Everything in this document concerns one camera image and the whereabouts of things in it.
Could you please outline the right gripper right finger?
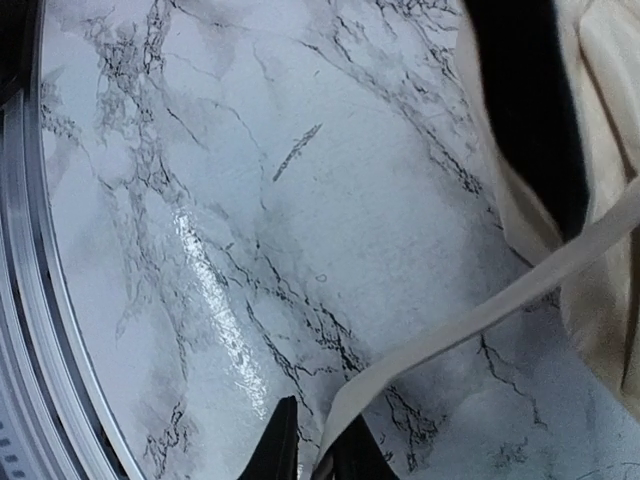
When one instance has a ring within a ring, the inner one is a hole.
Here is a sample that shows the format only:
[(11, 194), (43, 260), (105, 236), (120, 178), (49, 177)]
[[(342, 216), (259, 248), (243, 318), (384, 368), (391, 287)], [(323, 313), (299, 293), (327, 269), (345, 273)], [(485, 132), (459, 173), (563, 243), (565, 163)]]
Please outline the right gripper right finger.
[(334, 442), (331, 453), (337, 480), (395, 480), (362, 415)]

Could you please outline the beige folding umbrella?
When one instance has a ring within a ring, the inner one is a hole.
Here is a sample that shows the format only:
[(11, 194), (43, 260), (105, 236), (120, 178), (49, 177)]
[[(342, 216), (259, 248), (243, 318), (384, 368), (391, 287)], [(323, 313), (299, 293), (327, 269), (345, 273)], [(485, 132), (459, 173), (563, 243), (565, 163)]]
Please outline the beige folding umbrella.
[(492, 170), (504, 236), (531, 268), (480, 306), (417, 334), (336, 394), (312, 475), (397, 377), (558, 290), (572, 345), (639, 412), (639, 5), (466, 1), (460, 79)]

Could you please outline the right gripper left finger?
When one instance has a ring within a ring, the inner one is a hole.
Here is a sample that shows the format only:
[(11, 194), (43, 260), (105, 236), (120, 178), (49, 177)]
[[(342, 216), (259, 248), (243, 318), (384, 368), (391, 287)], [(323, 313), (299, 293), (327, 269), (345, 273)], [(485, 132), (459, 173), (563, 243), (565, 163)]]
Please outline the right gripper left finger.
[(277, 403), (240, 480), (295, 480), (297, 468), (297, 400), (289, 396)]

